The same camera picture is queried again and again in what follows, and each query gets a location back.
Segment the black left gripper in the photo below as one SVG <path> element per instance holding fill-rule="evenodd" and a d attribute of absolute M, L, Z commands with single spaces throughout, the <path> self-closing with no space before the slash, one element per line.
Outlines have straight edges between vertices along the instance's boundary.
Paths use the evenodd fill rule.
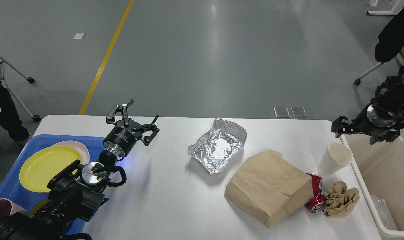
<path fill-rule="evenodd" d="M 157 126 L 159 115 L 156 115 L 149 124 L 136 124 L 132 126 L 128 115 L 128 108 L 133 103 L 134 100 L 131 99 L 128 103 L 123 103 L 122 105 L 116 104 L 106 115 L 106 123 L 115 127 L 103 140 L 103 146 L 117 157 L 126 157 L 138 140 L 142 141 L 145 146 L 149 146 L 160 131 Z M 121 114 L 122 118 L 116 121 L 118 113 Z"/>

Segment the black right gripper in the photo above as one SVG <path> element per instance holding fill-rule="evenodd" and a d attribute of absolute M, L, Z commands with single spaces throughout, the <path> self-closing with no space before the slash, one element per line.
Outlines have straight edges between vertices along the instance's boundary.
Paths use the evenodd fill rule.
<path fill-rule="evenodd" d="M 345 116 L 337 117 L 331 124 L 331 132 L 335 134 L 335 138 L 361 132 L 371 136 L 370 145 L 382 141 L 391 143 L 400 137 L 400 130 L 391 130 L 396 123 L 396 116 L 390 115 L 389 112 L 377 108 L 373 104 L 368 104 L 353 121 L 349 121 Z"/>

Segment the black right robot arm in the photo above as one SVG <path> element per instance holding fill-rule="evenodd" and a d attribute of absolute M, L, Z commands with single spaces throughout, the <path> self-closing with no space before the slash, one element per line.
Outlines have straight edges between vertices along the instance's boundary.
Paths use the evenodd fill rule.
<path fill-rule="evenodd" d="M 364 134 L 370 136 L 371 145 L 393 142 L 400 136 L 401 129 L 404 129 L 404 74 L 388 76 L 354 119 L 339 116 L 331 124 L 336 138 Z"/>

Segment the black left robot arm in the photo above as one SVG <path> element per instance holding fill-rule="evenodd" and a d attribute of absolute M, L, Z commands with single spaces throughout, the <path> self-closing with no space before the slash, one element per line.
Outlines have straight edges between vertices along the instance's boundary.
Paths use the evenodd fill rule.
<path fill-rule="evenodd" d="M 114 105 L 106 123 L 114 127 L 103 140 L 104 149 L 95 162 L 85 165 L 74 160 L 47 183 L 48 202 L 36 213 L 18 211 L 0 219 L 0 240 L 90 240 L 87 233 L 65 235 L 69 225 L 79 218 L 89 222 L 109 199 L 103 191 L 120 187 L 127 181 L 119 166 L 138 141 L 148 146 L 159 132 L 158 115 L 149 124 L 140 124 L 128 116 L 134 100 Z"/>

